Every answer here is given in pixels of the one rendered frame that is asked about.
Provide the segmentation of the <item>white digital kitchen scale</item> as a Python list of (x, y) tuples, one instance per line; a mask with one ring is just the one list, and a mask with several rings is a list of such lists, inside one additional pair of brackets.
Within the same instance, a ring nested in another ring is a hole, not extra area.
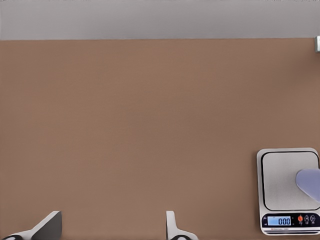
[(268, 236), (320, 235), (320, 202), (296, 183), (298, 172), (320, 170), (311, 147), (266, 148), (258, 151), (259, 224)]

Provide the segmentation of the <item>lavender blue cup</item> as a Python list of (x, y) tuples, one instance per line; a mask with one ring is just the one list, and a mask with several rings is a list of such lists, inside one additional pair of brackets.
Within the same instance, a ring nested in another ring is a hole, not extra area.
[(302, 169), (295, 177), (298, 188), (320, 203), (320, 169)]

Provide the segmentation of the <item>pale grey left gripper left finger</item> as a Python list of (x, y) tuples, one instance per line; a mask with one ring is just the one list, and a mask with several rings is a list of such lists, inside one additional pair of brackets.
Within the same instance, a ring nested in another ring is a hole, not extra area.
[(53, 211), (32, 229), (13, 233), (1, 240), (60, 240), (62, 236), (62, 212)]

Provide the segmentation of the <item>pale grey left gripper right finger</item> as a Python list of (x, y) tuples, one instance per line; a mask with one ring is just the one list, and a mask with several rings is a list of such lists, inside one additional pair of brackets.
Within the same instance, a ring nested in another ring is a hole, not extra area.
[(166, 240), (198, 240), (198, 237), (177, 227), (175, 213), (173, 210), (166, 211)]

